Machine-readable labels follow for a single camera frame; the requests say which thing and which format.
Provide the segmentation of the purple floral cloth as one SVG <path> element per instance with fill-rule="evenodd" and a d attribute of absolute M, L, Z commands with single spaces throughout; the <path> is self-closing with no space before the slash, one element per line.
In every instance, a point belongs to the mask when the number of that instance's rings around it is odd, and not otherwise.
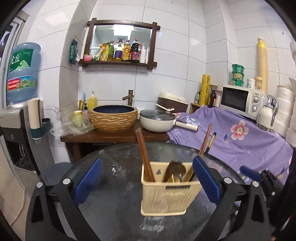
<path fill-rule="evenodd" d="M 236 172 L 241 166 L 256 172 L 268 169 L 282 184 L 286 182 L 293 148 L 281 135 L 261 130 L 253 121 L 224 108 L 202 106 L 193 114 L 177 113 L 177 120 L 198 130 L 175 126 L 167 133 L 171 142 L 199 149 L 211 125 L 210 133 L 216 137 L 210 155 Z"/>

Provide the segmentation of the clear plastic bag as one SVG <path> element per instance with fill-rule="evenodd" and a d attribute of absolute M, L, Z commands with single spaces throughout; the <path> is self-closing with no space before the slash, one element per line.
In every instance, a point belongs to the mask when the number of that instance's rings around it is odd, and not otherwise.
<path fill-rule="evenodd" d="M 61 111 L 53 108 L 57 118 L 60 118 L 60 125 L 53 125 L 50 133 L 55 137 L 64 137 L 68 135 L 79 136 L 91 132 L 95 129 L 94 125 L 86 119 L 81 110 L 73 112 Z"/>

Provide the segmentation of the shiny metal spoon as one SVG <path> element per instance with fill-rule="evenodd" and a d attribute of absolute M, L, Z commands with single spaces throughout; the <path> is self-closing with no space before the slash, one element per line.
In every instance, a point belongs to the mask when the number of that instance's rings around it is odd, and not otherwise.
<path fill-rule="evenodd" d="M 168 171 L 169 176 L 166 182 L 177 183 L 183 181 L 183 177 L 186 173 L 186 168 L 182 163 L 172 162 L 169 166 Z"/>

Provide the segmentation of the white paper towel rolls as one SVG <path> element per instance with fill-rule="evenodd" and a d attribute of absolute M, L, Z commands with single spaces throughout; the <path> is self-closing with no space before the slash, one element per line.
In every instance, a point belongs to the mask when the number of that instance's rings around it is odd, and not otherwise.
<path fill-rule="evenodd" d="M 289 85 L 279 85 L 275 99 L 278 102 L 278 113 L 275 117 L 273 131 L 281 135 L 286 142 L 295 148 L 295 78 L 288 78 Z"/>

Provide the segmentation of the white water dispenser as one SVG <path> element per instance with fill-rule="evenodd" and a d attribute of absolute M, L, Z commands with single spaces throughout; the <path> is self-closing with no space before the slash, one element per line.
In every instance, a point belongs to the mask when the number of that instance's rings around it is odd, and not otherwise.
<path fill-rule="evenodd" d="M 46 170 L 54 165 L 48 135 L 39 140 L 31 135 L 26 102 L 12 104 L 1 110 L 1 131 L 8 149 L 12 171 L 28 189 L 45 177 Z"/>

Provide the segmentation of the round glass table top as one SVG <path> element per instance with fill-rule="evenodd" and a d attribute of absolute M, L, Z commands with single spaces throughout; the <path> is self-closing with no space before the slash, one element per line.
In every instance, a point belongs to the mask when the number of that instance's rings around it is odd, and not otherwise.
<path fill-rule="evenodd" d="M 146 143 L 150 161 L 191 162 L 198 150 L 165 142 Z M 95 188 L 78 208 L 101 240 L 194 240 L 200 233 L 216 205 L 202 189 L 184 215 L 146 217 L 140 214 L 142 159 L 136 143 L 105 147 L 85 156 L 74 171 L 88 167 L 100 158 L 103 170 Z M 222 177 L 244 183 L 227 164 L 206 155 L 209 167 Z"/>

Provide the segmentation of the grey plastic spoon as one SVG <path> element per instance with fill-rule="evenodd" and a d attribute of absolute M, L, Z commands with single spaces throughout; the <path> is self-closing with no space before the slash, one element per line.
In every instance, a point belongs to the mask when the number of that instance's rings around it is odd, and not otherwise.
<path fill-rule="evenodd" d="M 168 182 L 169 178 L 171 177 L 171 171 L 170 171 L 170 168 L 172 166 L 172 164 L 174 164 L 176 161 L 170 161 L 167 168 L 166 168 L 166 171 L 165 171 L 165 175 L 164 175 L 164 178 L 163 178 L 163 182 Z"/>

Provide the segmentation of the blue water jug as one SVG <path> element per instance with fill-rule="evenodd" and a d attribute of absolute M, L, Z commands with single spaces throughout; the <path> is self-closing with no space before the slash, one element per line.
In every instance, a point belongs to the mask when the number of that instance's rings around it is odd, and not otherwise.
<path fill-rule="evenodd" d="M 41 46 L 26 42 L 17 45 L 12 53 L 6 81 L 6 99 L 19 103 L 36 97 Z"/>

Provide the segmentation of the dark soy sauce bottle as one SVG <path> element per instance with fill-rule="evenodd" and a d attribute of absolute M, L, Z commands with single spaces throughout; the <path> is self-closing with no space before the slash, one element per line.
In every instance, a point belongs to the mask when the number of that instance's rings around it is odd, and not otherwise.
<path fill-rule="evenodd" d="M 129 52 L 129 60 L 130 62 L 140 63 L 140 53 L 141 53 L 142 45 L 139 42 L 139 39 L 136 38 Z"/>

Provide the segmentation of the yellow soap dispenser bottle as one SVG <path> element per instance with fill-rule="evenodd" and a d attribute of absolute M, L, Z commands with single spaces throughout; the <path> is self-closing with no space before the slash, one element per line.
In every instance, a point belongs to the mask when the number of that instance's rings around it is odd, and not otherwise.
<path fill-rule="evenodd" d="M 97 107 L 97 98 L 95 96 L 94 91 L 92 91 L 92 94 L 90 96 L 90 98 L 87 101 L 87 108 L 88 110 L 91 110 L 93 108 Z"/>

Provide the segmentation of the brown glass bottle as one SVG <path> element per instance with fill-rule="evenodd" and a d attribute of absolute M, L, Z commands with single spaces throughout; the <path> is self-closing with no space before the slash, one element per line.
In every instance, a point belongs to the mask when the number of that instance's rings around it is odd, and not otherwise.
<path fill-rule="evenodd" d="M 210 100 L 209 100 L 208 108 L 212 108 L 215 105 L 215 100 L 216 100 L 216 90 L 215 89 L 212 89 L 209 97 L 210 97 Z"/>

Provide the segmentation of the yellow roll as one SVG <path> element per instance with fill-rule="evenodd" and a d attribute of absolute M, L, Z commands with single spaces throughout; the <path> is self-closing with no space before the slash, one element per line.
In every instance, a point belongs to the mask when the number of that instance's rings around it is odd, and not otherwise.
<path fill-rule="evenodd" d="M 210 76 L 203 74 L 201 88 L 200 88 L 200 99 L 199 99 L 200 105 L 208 104 L 209 88 L 210 88 Z"/>

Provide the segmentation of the black chopstick with gold band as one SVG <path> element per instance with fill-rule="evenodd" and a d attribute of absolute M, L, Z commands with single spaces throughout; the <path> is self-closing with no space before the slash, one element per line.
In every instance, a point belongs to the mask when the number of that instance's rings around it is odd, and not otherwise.
<path fill-rule="evenodd" d="M 206 132 L 206 135 L 205 135 L 203 144 L 201 146 L 201 149 L 199 150 L 199 155 L 200 156 L 202 156 L 204 154 L 205 147 L 206 147 L 206 144 L 208 142 L 208 138 L 209 138 L 209 135 L 210 135 L 211 128 L 212 128 L 212 124 L 210 123 L 209 126 L 208 126 L 208 130 Z M 183 181 L 189 182 L 193 178 L 194 178 L 194 171 L 193 171 L 193 166 L 191 166 L 191 168 L 189 169 L 189 171 L 185 174 Z"/>

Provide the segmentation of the dark wooden counter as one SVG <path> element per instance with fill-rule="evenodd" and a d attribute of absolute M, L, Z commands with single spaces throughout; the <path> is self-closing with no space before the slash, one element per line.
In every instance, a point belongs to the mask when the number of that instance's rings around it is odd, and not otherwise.
<path fill-rule="evenodd" d="M 155 133 L 145 130 L 137 120 L 135 124 L 123 131 L 114 133 L 104 133 L 98 129 L 81 135 L 66 135 L 60 137 L 60 141 L 66 144 L 71 162 L 79 161 L 82 156 L 79 148 L 81 143 L 93 144 L 120 144 L 133 143 L 136 141 L 135 130 L 141 128 L 144 139 L 148 142 L 167 142 L 169 136 L 166 133 Z"/>

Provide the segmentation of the wooden framed wall shelf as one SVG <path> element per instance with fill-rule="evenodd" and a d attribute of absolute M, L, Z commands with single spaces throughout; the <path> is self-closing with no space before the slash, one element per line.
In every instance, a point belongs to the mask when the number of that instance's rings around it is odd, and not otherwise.
<path fill-rule="evenodd" d="M 84 53 L 79 61 L 82 67 L 89 65 L 130 65 L 156 68 L 154 51 L 157 32 L 161 27 L 151 24 L 125 20 L 97 20 L 87 23 L 87 37 Z M 138 38 L 142 45 L 140 63 L 130 62 L 130 48 Z"/>

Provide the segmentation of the stack of green bowls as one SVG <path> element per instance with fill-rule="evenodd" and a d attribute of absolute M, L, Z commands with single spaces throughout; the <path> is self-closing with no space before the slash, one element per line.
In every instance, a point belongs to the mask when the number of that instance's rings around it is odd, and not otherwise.
<path fill-rule="evenodd" d="M 239 64 L 232 64 L 232 78 L 231 84 L 233 86 L 243 87 L 244 84 L 244 66 Z"/>

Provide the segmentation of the brass faucet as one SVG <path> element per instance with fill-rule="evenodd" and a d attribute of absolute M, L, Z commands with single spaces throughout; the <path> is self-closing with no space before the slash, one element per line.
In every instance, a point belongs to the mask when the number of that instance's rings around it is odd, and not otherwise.
<path fill-rule="evenodd" d="M 133 90 L 130 89 L 130 90 L 128 91 L 128 95 L 127 95 L 127 96 L 124 96 L 124 97 L 122 98 L 122 100 L 126 100 L 126 101 L 127 101 L 127 104 L 128 104 L 129 106 L 132 106 L 132 103 L 133 103 L 133 97 L 134 97 L 134 95 L 133 95 Z"/>

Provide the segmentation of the tall beige rolled mat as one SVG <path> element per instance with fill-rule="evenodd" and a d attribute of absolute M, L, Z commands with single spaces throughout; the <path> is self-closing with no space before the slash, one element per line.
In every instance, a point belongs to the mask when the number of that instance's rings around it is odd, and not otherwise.
<path fill-rule="evenodd" d="M 257 38 L 258 76 L 262 78 L 262 92 L 267 94 L 268 87 L 268 60 L 267 48 L 262 37 Z"/>

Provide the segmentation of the white microwave oven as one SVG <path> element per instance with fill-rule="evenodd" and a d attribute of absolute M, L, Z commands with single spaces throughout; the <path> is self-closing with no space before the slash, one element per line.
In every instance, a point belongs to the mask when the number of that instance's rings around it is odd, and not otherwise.
<path fill-rule="evenodd" d="M 255 121 L 267 100 L 267 96 L 261 90 L 225 85 L 220 106 Z"/>

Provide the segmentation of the woven-pattern basin sink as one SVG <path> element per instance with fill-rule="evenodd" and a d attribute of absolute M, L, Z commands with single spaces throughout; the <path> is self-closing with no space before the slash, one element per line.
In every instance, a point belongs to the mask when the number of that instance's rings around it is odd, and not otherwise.
<path fill-rule="evenodd" d="M 89 111 L 91 123 L 105 133 L 123 132 L 131 128 L 138 115 L 134 106 L 100 105 Z"/>

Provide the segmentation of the white frying pan with lid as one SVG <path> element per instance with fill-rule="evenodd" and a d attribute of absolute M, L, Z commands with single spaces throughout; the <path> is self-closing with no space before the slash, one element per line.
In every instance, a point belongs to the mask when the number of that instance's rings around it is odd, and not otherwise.
<path fill-rule="evenodd" d="M 162 110 L 144 109 L 139 113 L 139 121 L 144 129 L 155 133 L 168 132 L 174 126 L 195 132 L 198 130 L 197 125 L 178 121 L 173 113 Z"/>

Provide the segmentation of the paper cup holder teal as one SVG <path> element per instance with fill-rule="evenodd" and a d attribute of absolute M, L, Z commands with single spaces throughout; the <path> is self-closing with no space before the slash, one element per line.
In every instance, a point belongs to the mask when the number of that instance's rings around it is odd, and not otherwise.
<path fill-rule="evenodd" d="M 30 132 L 33 140 L 41 139 L 51 128 L 49 118 L 41 118 L 41 101 L 38 97 L 27 101 Z"/>

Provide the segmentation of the beige heart-pattern utensil holder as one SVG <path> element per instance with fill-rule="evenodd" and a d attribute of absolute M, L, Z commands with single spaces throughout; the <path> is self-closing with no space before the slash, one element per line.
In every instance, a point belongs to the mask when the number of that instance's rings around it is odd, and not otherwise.
<path fill-rule="evenodd" d="M 145 167 L 142 166 L 142 202 L 140 212 L 143 216 L 174 216 L 185 214 L 202 189 L 199 181 L 164 182 L 168 162 L 151 162 L 155 182 L 148 182 Z"/>

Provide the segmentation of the brown white rice cooker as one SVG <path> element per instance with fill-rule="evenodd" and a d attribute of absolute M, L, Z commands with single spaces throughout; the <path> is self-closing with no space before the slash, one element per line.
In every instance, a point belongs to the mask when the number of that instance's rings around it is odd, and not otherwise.
<path fill-rule="evenodd" d="M 174 108 L 173 113 L 185 113 L 188 108 L 184 97 L 167 92 L 160 92 L 157 104 L 167 109 Z"/>

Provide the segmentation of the white electric kettle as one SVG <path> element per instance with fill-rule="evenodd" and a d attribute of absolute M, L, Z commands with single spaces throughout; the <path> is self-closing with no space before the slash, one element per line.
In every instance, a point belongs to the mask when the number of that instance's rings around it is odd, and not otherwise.
<path fill-rule="evenodd" d="M 272 132 L 275 117 L 278 113 L 278 101 L 272 95 L 268 95 L 267 98 L 267 103 L 260 109 L 257 115 L 256 125 L 262 130 Z"/>

